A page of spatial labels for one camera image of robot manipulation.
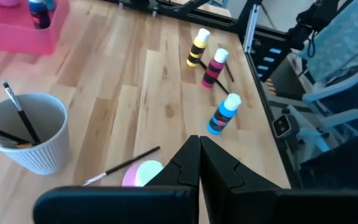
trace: bottle cap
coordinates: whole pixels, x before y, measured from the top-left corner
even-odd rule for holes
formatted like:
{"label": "bottle cap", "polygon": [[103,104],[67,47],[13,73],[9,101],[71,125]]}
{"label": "bottle cap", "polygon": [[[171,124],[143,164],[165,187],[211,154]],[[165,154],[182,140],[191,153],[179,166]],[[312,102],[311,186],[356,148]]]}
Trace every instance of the bottle cap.
{"label": "bottle cap", "polygon": [[32,3],[43,3],[44,0],[29,0],[29,2],[32,2]]}
{"label": "bottle cap", "polygon": [[223,106],[229,111],[235,111],[241,104],[241,98],[238,94],[230,93],[223,102]]}
{"label": "bottle cap", "polygon": [[226,62],[227,57],[229,56],[229,52],[225,49],[217,49],[214,60],[218,63]]}
{"label": "bottle cap", "polygon": [[206,30],[204,28],[201,28],[198,31],[196,39],[198,39],[201,42],[206,42],[208,40],[208,37],[209,37],[210,34],[211,33],[208,30]]}

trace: wooden tabletop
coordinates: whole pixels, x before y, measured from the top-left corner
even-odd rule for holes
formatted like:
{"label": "wooden tabletop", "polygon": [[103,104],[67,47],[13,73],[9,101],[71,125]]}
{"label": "wooden tabletop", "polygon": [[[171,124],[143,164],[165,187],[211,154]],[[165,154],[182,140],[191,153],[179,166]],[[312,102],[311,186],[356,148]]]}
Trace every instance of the wooden tabletop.
{"label": "wooden tabletop", "polygon": [[[218,47],[230,52],[219,80],[241,95],[238,115],[221,136],[206,124],[225,99],[215,86],[201,86],[202,68],[186,58],[201,26],[169,17],[120,10],[102,1],[73,0],[56,51],[49,56],[0,52],[2,80],[16,93],[40,91],[68,108],[71,158],[59,173],[41,176],[0,152],[0,223],[32,223],[32,206],[42,193],[86,179],[135,155],[161,146],[146,159],[164,165],[189,135],[209,136],[258,174],[289,187],[254,80],[235,34],[209,29],[208,63]],[[96,185],[120,185],[126,169]],[[200,202],[200,223],[207,223]]]}

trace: paintbrush handle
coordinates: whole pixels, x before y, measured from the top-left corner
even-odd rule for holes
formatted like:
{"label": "paintbrush handle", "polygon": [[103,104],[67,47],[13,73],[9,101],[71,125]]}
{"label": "paintbrush handle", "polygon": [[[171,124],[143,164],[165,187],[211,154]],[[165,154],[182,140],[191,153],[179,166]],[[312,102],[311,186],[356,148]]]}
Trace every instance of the paintbrush handle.
{"label": "paintbrush handle", "polygon": [[35,132],[33,126],[31,125],[31,122],[29,120],[29,118],[27,117],[27,115],[25,115],[24,111],[18,111],[17,112],[20,116],[20,118],[22,119],[25,127],[27,128],[27,130],[29,131],[31,138],[34,140],[34,142],[37,144],[40,142],[40,139],[38,138],[37,133]]}
{"label": "paintbrush handle", "polygon": [[231,81],[234,82],[233,74],[231,73],[230,68],[229,68],[229,66],[227,65],[227,62],[225,63],[225,67],[226,67],[226,69],[227,69],[227,72],[228,72],[228,74],[229,74],[229,76],[230,76]]}
{"label": "paintbrush handle", "polygon": [[215,80],[215,82],[218,84],[219,87],[221,87],[221,89],[228,95],[229,91],[222,85],[221,82],[219,82],[218,79]]}
{"label": "paintbrush handle", "polygon": [[125,166],[128,166],[128,165],[130,165],[130,164],[132,164],[132,163],[138,161],[139,159],[150,155],[151,153],[153,153],[153,152],[155,152],[155,151],[157,151],[157,150],[159,150],[159,149],[160,149],[160,146],[157,146],[157,147],[155,147],[155,148],[153,148],[153,149],[150,149],[149,151],[147,151],[147,152],[145,152],[145,153],[143,153],[143,154],[140,154],[140,155],[138,155],[138,156],[136,156],[136,157],[134,157],[134,158],[132,158],[132,159],[126,161],[126,162],[123,162],[122,164],[119,164],[119,165],[116,166],[116,167],[113,167],[113,168],[107,170],[107,171],[106,171],[106,174],[109,175],[109,174],[111,174],[111,173],[113,173],[113,172],[115,172],[115,171],[117,171],[117,170],[119,170],[119,169],[122,169],[122,168],[124,168]]}
{"label": "paintbrush handle", "polygon": [[18,142],[18,143],[29,143],[29,141],[26,141],[24,139],[21,139],[19,137],[16,137],[14,135],[11,135],[11,134],[6,133],[6,132],[1,131],[1,130],[0,130],[0,136],[2,136],[4,138],[8,138],[8,139],[10,139],[12,141],[15,141],[15,142]]}
{"label": "paintbrush handle", "polygon": [[204,62],[203,62],[202,60],[200,60],[200,65],[202,66],[202,68],[203,68],[204,70],[207,69],[206,65],[204,64]]}

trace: ribbed white cup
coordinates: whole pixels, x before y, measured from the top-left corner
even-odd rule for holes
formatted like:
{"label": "ribbed white cup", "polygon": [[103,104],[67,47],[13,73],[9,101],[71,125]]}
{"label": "ribbed white cup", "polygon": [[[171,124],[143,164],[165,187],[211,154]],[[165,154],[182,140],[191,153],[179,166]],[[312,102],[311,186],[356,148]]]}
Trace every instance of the ribbed white cup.
{"label": "ribbed white cup", "polygon": [[[28,149],[0,147],[18,164],[40,175],[53,174],[66,163],[69,155],[67,110],[62,102],[44,93],[16,95],[42,144]],[[33,142],[13,102],[0,102],[0,130]]]}

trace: pink container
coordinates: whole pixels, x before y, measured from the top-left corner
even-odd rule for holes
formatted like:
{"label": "pink container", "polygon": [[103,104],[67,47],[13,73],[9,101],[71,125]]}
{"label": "pink container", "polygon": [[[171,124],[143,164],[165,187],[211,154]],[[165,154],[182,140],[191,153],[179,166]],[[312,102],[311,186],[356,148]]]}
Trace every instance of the pink container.
{"label": "pink container", "polygon": [[51,54],[70,11],[68,0],[58,0],[50,13],[47,29],[34,28],[27,0],[16,7],[0,6],[0,50],[30,54]]}
{"label": "pink container", "polygon": [[0,5],[6,7],[14,7],[20,4],[21,0],[0,0]]}

